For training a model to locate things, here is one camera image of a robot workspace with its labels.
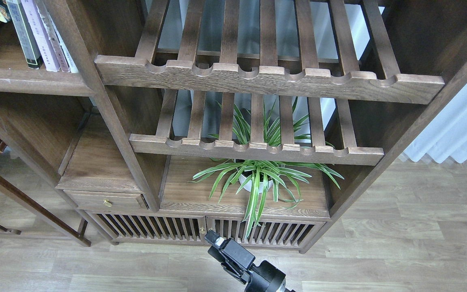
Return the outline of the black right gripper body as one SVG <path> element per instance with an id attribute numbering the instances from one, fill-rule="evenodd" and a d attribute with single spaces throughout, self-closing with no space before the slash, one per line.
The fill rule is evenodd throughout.
<path id="1" fill-rule="evenodd" d="M 286 287 L 286 275 L 270 262 L 262 261 L 254 265 L 252 253 L 229 238 L 221 251 L 215 248 L 208 253 L 221 263 L 232 277 L 245 284 L 245 292 L 293 292 Z"/>

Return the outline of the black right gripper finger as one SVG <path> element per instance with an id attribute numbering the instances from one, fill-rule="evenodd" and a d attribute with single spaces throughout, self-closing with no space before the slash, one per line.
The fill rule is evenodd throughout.
<path id="1" fill-rule="evenodd" d="M 221 251 L 226 245 L 227 239 L 221 237 L 217 232 L 213 230 L 208 230 L 205 235 L 205 240 L 211 244 L 210 249 L 215 248 L 218 251 Z"/>

